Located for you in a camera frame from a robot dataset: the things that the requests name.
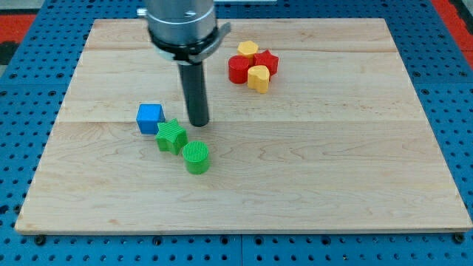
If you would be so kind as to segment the black cylindrical pointer rod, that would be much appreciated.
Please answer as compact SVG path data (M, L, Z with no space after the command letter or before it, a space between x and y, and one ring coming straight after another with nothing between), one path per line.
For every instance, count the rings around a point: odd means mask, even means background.
M189 122L192 126L205 126L209 112L203 64L179 64L178 69Z

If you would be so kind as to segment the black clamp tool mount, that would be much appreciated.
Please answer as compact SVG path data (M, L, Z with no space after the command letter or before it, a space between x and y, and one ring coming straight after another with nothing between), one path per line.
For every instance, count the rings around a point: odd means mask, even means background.
M210 35L194 44L168 44L157 38L148 29L151 42L157 53L167 61L175 61L182 65L199 64L215 53L224 38L231 31L231 23L226 22L220 27L213 29Z

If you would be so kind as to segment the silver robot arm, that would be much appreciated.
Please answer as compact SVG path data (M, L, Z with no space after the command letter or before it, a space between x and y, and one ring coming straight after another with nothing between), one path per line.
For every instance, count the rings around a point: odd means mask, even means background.
M217 24L213 0L145 0L137 16L147 22L158 53L177 63L191 125L208 124L203 61L215 53L231 24Z

